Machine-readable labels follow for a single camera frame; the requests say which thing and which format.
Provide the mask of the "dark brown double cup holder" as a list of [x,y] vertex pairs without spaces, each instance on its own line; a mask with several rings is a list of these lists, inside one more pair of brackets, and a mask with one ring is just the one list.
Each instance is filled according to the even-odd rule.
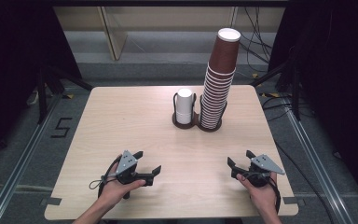
[[177,99],[177,93],[172,98],[172,105],[173,105],[173,113],[172,113],[172,123],[180,128],[180,129],[190,129],[194,126],[199,127],[201,130],[205,132],[215,132],[217,131],[221,125],[222,125],[222,117],[226,110],[227,103],[223,104],[223,107],[220,108],[217,111],[216,116],[212,116],[211,114],[208,114],[207,107],[202,103],[203,98],[200,98],[200,112],[197,113],[195,111],[195,105],[197,100],[197,94],[193,93],[193,114],[191,116],[192,120],[188,124],[181,124],[176,121],[176,99]]

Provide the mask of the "black tape numeral mark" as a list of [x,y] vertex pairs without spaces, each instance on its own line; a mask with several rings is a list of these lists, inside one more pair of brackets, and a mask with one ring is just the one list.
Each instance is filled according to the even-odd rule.
[[70,131],[68,122],[71,121],[71,118],[59,118],[56,127],[54,128],[51,138],[65,138]]

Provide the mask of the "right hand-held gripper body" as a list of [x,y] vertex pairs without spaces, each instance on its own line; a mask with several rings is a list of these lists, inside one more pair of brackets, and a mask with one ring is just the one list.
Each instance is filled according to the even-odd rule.
[[266,154],[256,156],[255,158],[249,160],[249,168],[245,170],[239,167],[241,169],[241,173],[238,175],[243,175],[257,188],[267,185],[270,180],[271,173],[279,175],[285,174],[285,171]]

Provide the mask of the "beige wooden panel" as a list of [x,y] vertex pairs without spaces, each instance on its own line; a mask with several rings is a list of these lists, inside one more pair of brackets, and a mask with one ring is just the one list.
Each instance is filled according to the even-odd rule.
[[99,14],[111,57],[118,61],[126,43],[127,31],[122,29],[111,7],[99,7]]

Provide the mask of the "stack of brown cups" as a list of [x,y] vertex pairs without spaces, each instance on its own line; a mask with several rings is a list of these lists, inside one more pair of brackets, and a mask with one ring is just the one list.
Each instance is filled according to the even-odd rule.
[[240,38],[241,34],[232,28],[217,32],[200,98],[199,126],[204,130],[216,130],[221,125],[236,72]]

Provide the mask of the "metal floor rail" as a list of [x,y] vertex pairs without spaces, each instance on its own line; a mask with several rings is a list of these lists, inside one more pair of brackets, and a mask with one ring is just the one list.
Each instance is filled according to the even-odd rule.
[[324,165],[317,155],[314,145],[310,141],[310,138],[305,131],[300,120],[296,118],[295,110],[292,104],[288,100],[282,100],[284,104],[289,104],[290,107],[286,109],[288,112],[287,117],[289,118],[296,136],[307,155],[310,165],[318,178],[318,181],[322,187],[324,195],[329,202],[339,224],[353,224],[353,219],[349,213],[349,210],[339,195],[337,188],[333,184],[329,174],[327,173]]
[[54,112],[56,106],[61,100],[60,95],[54,95],[51,99],[51,102],[48,106],[46,115],[41,119],[41,121],[36,125],[34,132],[27,143],[25,149],[22,151],[19,160],[17,161],[13,171],[10,173],[6,183],[0,188],[0,219],[5,213],[7,206],[15,192],[15,189],[18,183],[21,180],[31,158],[34,155],[34,152],[42,138],[48,122]]

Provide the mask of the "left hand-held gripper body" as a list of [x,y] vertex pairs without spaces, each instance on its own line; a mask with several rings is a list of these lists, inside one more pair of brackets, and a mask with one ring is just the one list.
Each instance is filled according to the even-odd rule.
[[140,174],[136,171],[138,160],[133,157],[134,154],[128,150],[123,152],[116,169],[116,179],[123,185],[130,184],[135,180],[144,180],[146,186],[152,186],[154,176],[152,173]]

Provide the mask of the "person's left hand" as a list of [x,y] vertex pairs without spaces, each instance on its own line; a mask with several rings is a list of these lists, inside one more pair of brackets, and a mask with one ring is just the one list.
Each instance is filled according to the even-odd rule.
[[113,177],[109,177],[107,183],[103,187],[102,194],[98,198],[98,204],[101,208],[110,210],[121,201],[126,193],[138,189],[144,184],[144,180],[135,180],[130,184],[123,185]]

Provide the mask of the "black tripod stand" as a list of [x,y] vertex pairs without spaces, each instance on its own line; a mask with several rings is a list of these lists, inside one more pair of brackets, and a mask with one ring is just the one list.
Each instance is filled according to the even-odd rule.
[[50,65],[42,67],[36,75],[39,106],[38,123],[41,123],[48,115],[46,88],[49,88],[54,95],[62,95],[64,93],[64,86],[61,83],[62,78],[87,91],[93,89],[93,86],[83,81],[81,77],[74,77],[58,67]]
[[292,111],[297,120],[300,120],[299,115],[299,84],[300,74],[299,69],[296,67],[296,62],[287,60],[276,68],[268,71],[264,76],[257,78],[251,83],[251,86],[256,87],[265,81],[279,75],[279,79],[275,84],[277,91],[291,90],[292,96]]

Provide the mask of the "black curtain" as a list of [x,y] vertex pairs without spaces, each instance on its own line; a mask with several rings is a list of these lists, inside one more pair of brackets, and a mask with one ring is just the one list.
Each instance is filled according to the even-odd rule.
[[297,49],[303,89],[358,184],[358,0],[288,0],[268,68]]
[[0,0],[0,141],[47,66],[81,77],[54,8]]

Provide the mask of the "person's right hand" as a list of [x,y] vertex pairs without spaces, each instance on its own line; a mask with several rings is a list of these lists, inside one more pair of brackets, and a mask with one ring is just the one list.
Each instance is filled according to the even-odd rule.
[[243,175],[237,175],[237,179],[249,192],[251,201],[262,217],[276,217],[278,215],[275,207],[276,194],[271,185],[257,188]]

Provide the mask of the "black tape strip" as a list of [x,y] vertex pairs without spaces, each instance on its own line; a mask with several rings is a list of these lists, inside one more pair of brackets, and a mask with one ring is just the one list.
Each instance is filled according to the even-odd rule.
[[282,197],[284,204],[297,204],[298,206],[304,206],[305,202],[297,197]]
[[61,203],[62,199],[61,198],[53,198],[53,197],[49,197],[49,198],[44,198],[41,200],[40,204],[41,205],[59,205]]

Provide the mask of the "stack of white cups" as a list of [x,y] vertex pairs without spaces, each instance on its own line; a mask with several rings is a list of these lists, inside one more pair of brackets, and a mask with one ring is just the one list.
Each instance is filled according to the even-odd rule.
[[176,99],[176,121],[181,124],[191,122],[193,114],[193,92],[190,89],[182,88],[177,92]]

